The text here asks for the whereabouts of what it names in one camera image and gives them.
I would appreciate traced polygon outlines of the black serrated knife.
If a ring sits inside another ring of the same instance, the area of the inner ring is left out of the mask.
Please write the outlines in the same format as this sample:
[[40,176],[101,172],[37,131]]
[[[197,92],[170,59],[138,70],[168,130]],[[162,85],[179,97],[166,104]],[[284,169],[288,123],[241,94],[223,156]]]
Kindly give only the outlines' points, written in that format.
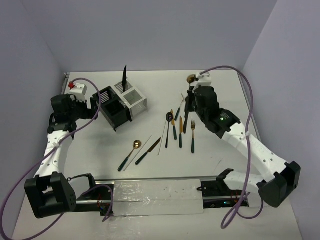
[[122,89],[123,89],[123,93],[126,91],[127,89],[127,65],[124,67],[123,69],[123,74],[122,74]]

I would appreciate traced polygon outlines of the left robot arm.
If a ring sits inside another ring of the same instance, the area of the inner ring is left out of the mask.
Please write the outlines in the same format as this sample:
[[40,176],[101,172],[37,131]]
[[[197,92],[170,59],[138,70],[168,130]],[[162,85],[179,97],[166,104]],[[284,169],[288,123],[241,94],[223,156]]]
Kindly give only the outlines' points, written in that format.
[[101,103],[90,98],[87,106],[84,94],[61,94],[51,98],[53,113],[47,129],[47,147],[33,178],[24,184],[34,216],[38,219],[73,212],[76,194],[64,176],[69,148],[80,131],[78,120],[97,119]]

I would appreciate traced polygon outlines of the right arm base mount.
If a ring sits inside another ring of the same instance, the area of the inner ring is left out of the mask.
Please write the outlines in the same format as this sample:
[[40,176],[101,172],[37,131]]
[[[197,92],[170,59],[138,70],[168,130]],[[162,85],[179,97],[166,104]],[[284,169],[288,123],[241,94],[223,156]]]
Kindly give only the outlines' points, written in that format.
[[230,190],[222,181],[201,181],[196,189],[202,193],[204,209],[232,208],[240,200],[241,190]]

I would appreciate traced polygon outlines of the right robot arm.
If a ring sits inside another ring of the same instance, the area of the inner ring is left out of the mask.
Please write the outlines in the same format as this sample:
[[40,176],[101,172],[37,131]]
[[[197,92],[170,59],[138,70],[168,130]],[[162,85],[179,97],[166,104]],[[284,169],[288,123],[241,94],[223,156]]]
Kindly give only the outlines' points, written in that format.
[[190,86],[185,112],[195,112],[207,130],[234,147],[259,172],[247,177],[233,169],[225,170],[217,178],[220,194],[227,196],[246,186],[247,192],[258,194],[269,206],[277,208],[298,187],[301,166],[277,156],[249,133],[235,114],[221,108],[213,87]]

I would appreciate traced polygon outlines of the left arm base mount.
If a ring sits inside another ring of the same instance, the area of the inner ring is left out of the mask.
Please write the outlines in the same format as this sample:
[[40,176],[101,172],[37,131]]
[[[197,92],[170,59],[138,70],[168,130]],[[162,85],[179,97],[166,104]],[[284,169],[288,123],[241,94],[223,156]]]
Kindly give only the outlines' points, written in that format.
[[107,184],[110,187],[99,186],[96,189],[82,194],[76,199],[74,213],[98,212],[101,216],[106,216],[111,205],[113,184]]

